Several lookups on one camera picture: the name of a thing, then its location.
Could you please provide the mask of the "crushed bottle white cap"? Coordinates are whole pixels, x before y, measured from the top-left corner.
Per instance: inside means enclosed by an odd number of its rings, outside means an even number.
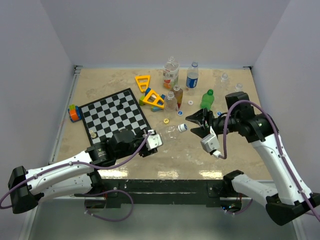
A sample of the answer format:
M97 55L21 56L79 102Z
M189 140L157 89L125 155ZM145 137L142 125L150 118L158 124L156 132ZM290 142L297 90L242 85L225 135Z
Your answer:
M186 132L188 130L188 127L185 123L179 124L177 126L177 129L180 133Z

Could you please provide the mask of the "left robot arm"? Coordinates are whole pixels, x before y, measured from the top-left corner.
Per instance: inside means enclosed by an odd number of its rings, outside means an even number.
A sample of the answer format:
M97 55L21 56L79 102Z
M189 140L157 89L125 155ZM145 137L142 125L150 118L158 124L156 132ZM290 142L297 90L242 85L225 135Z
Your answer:
M14 214L34 209L40 202L64 195L88 194L99 196L104 184L96 173L118 167L118 159L130 161L136 155L155 154L163 141L154 129L138 134L123 129L105 141L98 142L73 157L44 167L27 170L18 166L12 170L8 193Z

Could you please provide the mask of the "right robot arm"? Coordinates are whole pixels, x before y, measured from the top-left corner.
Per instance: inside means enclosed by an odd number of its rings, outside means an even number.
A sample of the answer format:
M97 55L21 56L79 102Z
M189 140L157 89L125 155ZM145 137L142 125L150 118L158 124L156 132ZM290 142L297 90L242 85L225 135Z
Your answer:
M238 133L259 154L274 187L251 179L240 170L223 177L222 193L233 197L243 194L265 207L269 217L279 226L304 215L320 215L319 193L313 192L302 180L282 143L279 129L269 114L250 101L243 91L225 96L228 112L214 117L207 109L187 116L188 122L197 124L191 132L201 138L202 149L218 159L227 158L227 135Z

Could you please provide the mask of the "green soda bottle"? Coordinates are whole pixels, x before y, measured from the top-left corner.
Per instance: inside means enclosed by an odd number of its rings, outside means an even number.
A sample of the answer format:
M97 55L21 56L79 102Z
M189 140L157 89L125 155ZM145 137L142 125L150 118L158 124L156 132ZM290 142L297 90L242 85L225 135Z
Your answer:
M200 108L210 111L214 100L215 97L213 89L208 89L207 92L202 96Z

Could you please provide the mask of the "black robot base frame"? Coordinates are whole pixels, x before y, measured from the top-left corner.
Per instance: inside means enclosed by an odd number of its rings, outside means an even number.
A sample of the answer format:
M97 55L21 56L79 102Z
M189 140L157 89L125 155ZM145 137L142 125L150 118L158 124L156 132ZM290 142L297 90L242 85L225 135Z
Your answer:
M110 190L128 193L136 205L205 205L230 212L246 205L245 195L227 190L216 179L103 179L89 193Z

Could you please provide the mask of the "crushed clear bottle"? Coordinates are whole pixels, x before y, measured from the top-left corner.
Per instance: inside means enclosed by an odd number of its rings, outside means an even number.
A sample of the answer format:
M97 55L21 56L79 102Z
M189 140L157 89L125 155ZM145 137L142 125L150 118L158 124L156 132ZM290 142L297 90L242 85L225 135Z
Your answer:
M164 141L174 140L179 135L179 130L177 125L165 126L163 129L159 131L161 138Z

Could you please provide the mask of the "clear plastic bottle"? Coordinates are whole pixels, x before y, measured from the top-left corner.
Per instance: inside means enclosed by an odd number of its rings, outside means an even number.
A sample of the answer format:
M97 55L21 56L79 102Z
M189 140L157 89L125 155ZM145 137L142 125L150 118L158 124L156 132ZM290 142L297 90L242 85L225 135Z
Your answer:
M230 79L227 73L223 73L218 81L218 90L221 92L227 92L230 85Z
M243 91L243 84L242 83L237 83L235 85L235 92L242 92Z

